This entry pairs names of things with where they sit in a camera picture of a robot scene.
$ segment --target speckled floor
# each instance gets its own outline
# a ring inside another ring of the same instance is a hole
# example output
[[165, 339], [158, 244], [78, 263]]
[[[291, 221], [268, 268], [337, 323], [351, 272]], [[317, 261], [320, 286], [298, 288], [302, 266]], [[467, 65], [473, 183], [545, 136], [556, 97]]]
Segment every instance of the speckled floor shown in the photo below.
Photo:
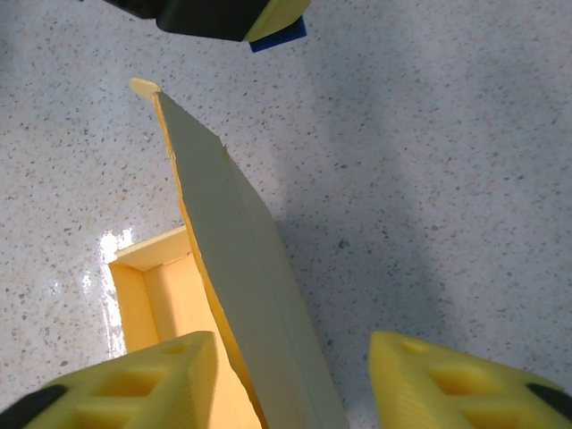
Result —
[[122, 353], [105, 262], [181, 223], [132, 76], [223, 136], [279, 224], [352, 427], [376, 329], [572, 390], [572, 2], [316, 0], [253, 55], [103, 1], [4, 0], [0, 407]]

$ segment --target cardboard sheet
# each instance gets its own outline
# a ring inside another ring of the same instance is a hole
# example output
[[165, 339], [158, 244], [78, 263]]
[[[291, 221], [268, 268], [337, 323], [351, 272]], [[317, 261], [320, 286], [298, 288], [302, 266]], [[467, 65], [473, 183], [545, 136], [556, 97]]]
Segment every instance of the cardboard sheet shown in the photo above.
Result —
[[153, 82], [152, 101], [206, 295], [234, 370], [272, 429], [347, 429], [278, 231], [221, 141]]

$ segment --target yellow box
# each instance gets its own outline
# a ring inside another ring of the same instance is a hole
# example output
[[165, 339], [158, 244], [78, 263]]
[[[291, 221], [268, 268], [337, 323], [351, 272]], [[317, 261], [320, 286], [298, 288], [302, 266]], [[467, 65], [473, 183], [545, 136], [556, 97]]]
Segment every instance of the yellow box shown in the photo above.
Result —
[[153, 82], [186, 228], [110, 264], [128, 351], [215, 332], [216, 429], [347, 429], [273, 218], [221, 141]]

